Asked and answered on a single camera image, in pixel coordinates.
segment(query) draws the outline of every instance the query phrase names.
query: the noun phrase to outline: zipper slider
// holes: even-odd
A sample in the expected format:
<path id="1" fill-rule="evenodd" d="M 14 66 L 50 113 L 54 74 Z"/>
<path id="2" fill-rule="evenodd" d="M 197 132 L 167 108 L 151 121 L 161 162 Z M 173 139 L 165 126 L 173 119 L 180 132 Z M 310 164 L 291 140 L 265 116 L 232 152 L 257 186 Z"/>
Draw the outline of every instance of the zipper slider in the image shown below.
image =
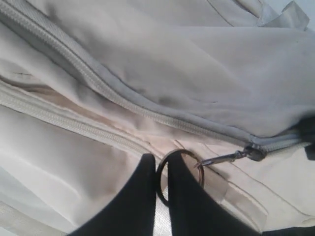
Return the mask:
<path id="1" fill-rule="evenodd" d="M 235 160 L 247 157 L 253 161 L 261 161 L 267 156 L 267 152 L 262 149 L 261 146 L 256 144 L 250 144 L 244 148 L 243 151 L 236 151 L 233 154 L 218 156 L 215 158 L 210 158 L 206 160 L 202 160 L 195 165 L 195 167 L 199 166 L 209 166 L 222 162 L 234 162 Z"/>

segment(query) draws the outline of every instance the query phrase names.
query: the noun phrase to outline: zipper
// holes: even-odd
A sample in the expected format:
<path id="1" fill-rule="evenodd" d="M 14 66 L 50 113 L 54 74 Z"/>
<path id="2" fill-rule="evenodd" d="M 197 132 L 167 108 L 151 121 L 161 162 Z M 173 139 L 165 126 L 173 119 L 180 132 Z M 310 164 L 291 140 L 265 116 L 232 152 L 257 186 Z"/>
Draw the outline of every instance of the zipper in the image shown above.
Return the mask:
<path id="1" fill-rule="evenodd" d="M 138 138 L 76 114 L 69 109 L 58 107 L 1 80 L 0 104 L 46 123 L 131 152 L 139 158 L 144 153 L 152 153 L 157 159 L 162 158 L 161 153 Z"/>
<path id="2" fill-rule="evenodd" d="M 285 148 L 296 147 L 297 145 L 305 146 L 308 143 L 301 143 L 298 137 L 293 137 L 288 140 L 283 140 L 282 136 L 269 139 L 269 142 L 265 142 L 268 139 L 260 139 L 255 136 L 252 136 L 243 131 L 241 135 L 224 135 L 220 132 L 215 132 L 207 128 L 203 128 L 200 125 L 194 125 L 189 122 L 169 117 L 166 115 L 159 114 L 154 111 L 150 111 L 146 108 L 140 107 L 114 91 L 105 81 L 101 79 L 97 71 L 97 65 L 91 66 L 93 64 L 93 59 L 89 57 L 88 54 L 79 46 L 67 45 L 67 40 L 71 41 L 70 38 L 63 35 L 62 39 L 58 38 L 58 33 L 54 33 L 54 30 L 57 31 L 57 27 L 50 23 L 46 22 L 48 29 L 45 29 L 42 24 L 47 19 L 40 19 L 42 16 L 38 16 L 38 12 L 29 13 L 25 9 L 29 9 L 30 6 L 23 1 L 2 1 L 0 0 L 0 13 L 6 16 L 9 20 L 17 23 L 25 30 L 30 32 L 32 35 L 36 36 L 47 45 L 49 45 L 53 50 L 56 50 L 61 54 L 74 68 L 76 68 L 87 80 L 88 85 L 99 94 L 102 94 L 110 101 L 145 117 L 150 117 L 151 119 L 166 124 L 168 126 L 178 128 L 190 133 L 197 135 L 207 135 L 217 140 L 222 140 L 225 142 L 233 143 L 241 147 L 250 146 L 257 147 L 258 151 L 263 150 L 264 153 L 270 154 L 275 151 L 280 151 Z"/>

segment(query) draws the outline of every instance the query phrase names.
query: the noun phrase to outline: bag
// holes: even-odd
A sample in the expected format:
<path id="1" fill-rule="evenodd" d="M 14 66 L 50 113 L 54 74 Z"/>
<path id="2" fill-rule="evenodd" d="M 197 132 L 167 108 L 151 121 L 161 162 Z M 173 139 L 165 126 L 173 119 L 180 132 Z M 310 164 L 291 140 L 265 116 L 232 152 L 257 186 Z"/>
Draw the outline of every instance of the bag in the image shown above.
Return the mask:
<path id="1" fill-rule="evenodd" d="M 206 168 L 205 191 L 258 232 L 314 226 L 308 22 L 294 2 L 0 0 L 2 230 L 74 231 L 144 153 L 248 145 L 266 157 Z M 167 224 L 157 202 L 155 235 Z"/>

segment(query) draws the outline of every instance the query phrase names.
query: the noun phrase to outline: gray zipper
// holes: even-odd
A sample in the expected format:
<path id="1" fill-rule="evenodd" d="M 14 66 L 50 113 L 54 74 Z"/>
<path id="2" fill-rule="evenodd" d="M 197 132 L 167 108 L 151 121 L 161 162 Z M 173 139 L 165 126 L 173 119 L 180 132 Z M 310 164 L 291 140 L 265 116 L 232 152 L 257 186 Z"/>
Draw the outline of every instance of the gray zipper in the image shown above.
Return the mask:
<path id="1" fill-rule="evenodd" d="M 27 2 L 0 0 L 0 14 L 5 16 L 8 21 L 10 20 L 18 24 L 32 35 L 45 42 L 52 49 L 56 50 L 80 72 L 88 86 L 94 91 L 136 114 L 150 117 L 155 121 L 190 133 L 206 135 L 241 147 L 247 147 L 249 144 L 251 146 L 254 145 L 268 154 L 284 148 L 295 147 L 297 145 L 305 146 L 308 144 L 302 143 L 297 135 L 262 139 L 234 127 L 227 127 L 216 123 L 213 125 L 213 128 L 209 128 L 202 123 L 202 119 L 192 124 L 192 122 L 187 122 L 186 120 L 164 115 L 136 105 L 134 102 L 131 102 L 131 99 L 128 100 L 127 97 L 140 97 L 139 94 L 134 92 L 134 94 L 122 96 L 113 90 L 110 85 L 117 83 L 118 78 L 112 75 L 111 77 L 106 77 L 106 81 L 103 80 L 101 75 L 103 71 L 107 69 L 95 62 L 80 45 L 75 43 L 53 23 L 49 22 L 48 19 L 33 9 Z"/>

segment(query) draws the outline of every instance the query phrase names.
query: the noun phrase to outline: metal ring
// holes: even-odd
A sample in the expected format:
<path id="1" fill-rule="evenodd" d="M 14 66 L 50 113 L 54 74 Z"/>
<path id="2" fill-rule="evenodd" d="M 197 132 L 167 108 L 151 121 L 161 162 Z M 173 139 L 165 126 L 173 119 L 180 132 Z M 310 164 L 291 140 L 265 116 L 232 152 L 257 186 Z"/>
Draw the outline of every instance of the metal ring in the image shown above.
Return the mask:
<path id="1" fill-rule="evenodd" d="M 163 172 L 164 166 L 168 162 L 168 158 L 170 157 L 171 154 L 174 154 L 176 152 L 179 152 L 179 154 L 186 154 L 186 155 L 190 156 L 191 158 L 200 162 L 200 159 L 197 158 L 195 154 L 193 154 L 191 151 L 188 151 L 186 149 L 173 150 L 170 153 L 168 153 L 165 157 L 163 157 L 163 159 L 161 160 L 161 162 L 159 163 L 159 165 L 157 167 L 157 196 L 161 199 L 163 204 L 166 205 L 167 207 L 168 207 L 168 200 L 165 199 L 165 197 L 163 196 L 163 192 L 162 192 L 162 188 L 161 188 L 161 178 L 162 178 L 162 172 Z M 198 171 L 199 171 L 198 183 L 201 185 L 201 187 L 203 187 L 204 182 L 205 182 L 205 173 L 204 173 L 203 167 L 201 165 L 198 166 Z"/>

